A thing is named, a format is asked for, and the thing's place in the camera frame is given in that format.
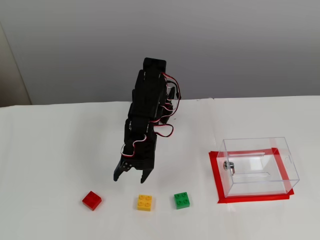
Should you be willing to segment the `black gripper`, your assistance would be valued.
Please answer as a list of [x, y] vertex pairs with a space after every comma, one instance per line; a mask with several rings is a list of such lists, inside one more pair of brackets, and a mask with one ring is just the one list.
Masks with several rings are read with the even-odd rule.
[[140, 183], [143, 184], [154, 168], [156, 143], [157, 135], [153, 129], [143, 134], [132, 133], [126, 129], [120, 161], [113, 172], [113, 180], [117, 182], [123, 172], [135, 168], [142, 170]]

